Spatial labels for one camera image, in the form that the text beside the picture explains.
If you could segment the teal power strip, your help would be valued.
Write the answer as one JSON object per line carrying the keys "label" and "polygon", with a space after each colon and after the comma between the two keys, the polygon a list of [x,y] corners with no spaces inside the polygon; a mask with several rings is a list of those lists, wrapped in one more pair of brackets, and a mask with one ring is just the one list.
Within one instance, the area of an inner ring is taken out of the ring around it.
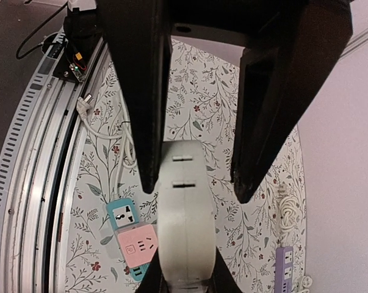
{"label": "teal power strip", "polygon": [[[115,236],[117,236],[119,230],[135,228],[140,223],[135,204],[130,198],[111,201],[106,205],[106,211]],[[135,282],[143,280],[150,265],[149,263],[144,263],[138,267],[130,268],[126,260],[124,260],[124,263],[126,264],[125,274],[130,275]]]}

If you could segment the white plug adapter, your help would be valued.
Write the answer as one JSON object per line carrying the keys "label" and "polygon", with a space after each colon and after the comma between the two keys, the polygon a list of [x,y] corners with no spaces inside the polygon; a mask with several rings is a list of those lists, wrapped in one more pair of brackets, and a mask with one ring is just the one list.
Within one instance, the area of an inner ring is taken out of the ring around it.
{"label": "white plug adapter", "polygon": [[206,292],[215,266],[216,241],[200,142],[164,142],[157,188],[158,254],[168,290]]}

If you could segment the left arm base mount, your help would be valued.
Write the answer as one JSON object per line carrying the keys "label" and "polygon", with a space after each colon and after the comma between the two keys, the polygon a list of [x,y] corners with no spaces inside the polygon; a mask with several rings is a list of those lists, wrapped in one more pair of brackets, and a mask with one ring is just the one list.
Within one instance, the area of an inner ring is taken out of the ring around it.
{"label": "left arm base mount", "polygon": [[93,52],[103,35],[97,18],[96,1],[68,1],[63,32],[59,46],[60,59],[53,76],[82,83],[91,67],[89,63]]}

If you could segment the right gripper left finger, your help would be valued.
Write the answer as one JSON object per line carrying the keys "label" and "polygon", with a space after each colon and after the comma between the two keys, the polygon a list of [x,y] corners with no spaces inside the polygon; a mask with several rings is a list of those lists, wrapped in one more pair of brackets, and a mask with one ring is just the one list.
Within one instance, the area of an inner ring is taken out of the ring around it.
{"label": "right gripper left finger", "polygon": [[171,22],[167,1],[97,1],[129,113],[142,189],[153,192],[161,164]]}

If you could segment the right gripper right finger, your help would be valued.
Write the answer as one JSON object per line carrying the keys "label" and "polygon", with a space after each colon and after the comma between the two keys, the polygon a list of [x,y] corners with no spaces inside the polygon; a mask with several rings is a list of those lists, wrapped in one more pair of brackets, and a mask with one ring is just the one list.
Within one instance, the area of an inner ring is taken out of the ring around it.
{"label": "right gripper right finger", "polygon": [[353,33],[349,1],[282,1],[240,60],[231,182],[248,203]]}

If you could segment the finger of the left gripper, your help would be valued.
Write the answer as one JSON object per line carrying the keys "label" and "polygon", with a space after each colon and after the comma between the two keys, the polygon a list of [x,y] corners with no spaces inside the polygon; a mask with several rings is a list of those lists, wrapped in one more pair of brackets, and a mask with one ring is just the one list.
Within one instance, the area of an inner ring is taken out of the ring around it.
{"label": "finger of the left gripper", "polygon": [[158,253],[154,254],[135,293],[167,293],[167,283],[162,274]]}
{"label": "finger of the left gripper", "polygon": [[216,293],[241,293],[221,253],[216,249],[215,267],[212,273],[212,291]]}

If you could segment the pink cube socket adapter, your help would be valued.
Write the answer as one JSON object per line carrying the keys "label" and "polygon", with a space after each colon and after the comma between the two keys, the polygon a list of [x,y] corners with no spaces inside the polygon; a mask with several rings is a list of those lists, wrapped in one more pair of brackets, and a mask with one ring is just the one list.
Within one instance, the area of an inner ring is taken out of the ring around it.
{"label": "pink cube socket adapter", "polygon": [[130,269],[151,262],[158,247],[156,232],[151,224],[119,231],[117,240]]}

